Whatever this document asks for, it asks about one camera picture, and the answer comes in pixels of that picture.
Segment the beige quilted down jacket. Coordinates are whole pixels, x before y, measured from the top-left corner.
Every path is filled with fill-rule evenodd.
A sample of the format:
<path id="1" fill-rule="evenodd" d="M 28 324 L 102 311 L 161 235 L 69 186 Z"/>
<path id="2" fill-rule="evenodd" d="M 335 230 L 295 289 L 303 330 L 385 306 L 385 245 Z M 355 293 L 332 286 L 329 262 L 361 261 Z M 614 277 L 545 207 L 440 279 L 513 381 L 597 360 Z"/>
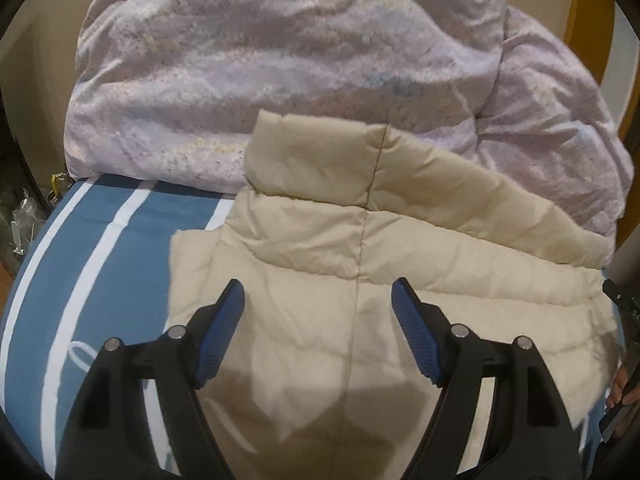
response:
<path id="1" fill-rule="evenodd" d="M 405 278 L 478 336 L 533 339 L 578 426 L 617 366 L 608 241 L 501 174 L 384 125 L 260 112 L 221 226 L 175 233 L 168 318 L 238 280 L 198 394 L 239 479 L 397 479 L 437 389 L 392 307 Z"/>

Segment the blue white striped bed sheet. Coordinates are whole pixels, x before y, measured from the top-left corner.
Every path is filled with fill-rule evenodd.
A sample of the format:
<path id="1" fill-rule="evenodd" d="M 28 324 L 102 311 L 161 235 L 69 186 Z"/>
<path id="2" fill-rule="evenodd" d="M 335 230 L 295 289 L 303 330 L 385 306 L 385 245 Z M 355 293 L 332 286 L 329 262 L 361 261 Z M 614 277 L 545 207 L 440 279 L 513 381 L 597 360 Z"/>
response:
<path id="1" fill-rule="evenodd" d="M 167 326 L 175 232 L 213 230 L 230 195 L 102 176 L 73 185 L 26 255 L 1 321 L 1 407 L 45 472 L 79 387 L 108 338 Z"/>

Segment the lilac floral duvet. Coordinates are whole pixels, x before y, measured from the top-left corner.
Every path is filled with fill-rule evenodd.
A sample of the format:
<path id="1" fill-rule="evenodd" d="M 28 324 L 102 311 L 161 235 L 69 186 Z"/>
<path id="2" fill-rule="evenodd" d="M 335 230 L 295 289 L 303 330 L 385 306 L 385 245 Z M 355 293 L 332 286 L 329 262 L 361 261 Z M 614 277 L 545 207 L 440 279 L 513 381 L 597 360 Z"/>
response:
<path id="1" fill-rule="evenodd" d="M 634 177 L 589 70 L 508 0 L 93 0 L 75 65 L 76 179 L 233 193 L 261 110 L 414 133 L 606 237 Z"/>

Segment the wooden door frame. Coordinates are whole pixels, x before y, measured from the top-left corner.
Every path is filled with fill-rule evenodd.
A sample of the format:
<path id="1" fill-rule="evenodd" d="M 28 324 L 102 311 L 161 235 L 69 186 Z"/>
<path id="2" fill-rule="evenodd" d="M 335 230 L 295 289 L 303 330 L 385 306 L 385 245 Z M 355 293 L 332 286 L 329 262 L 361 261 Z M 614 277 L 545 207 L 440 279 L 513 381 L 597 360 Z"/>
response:
<path id="1" fill-rule="evenodd" d="M 614 0 L 570 0 L 564 42 L 598 84 L 608 65 L 614 23 Z"/>

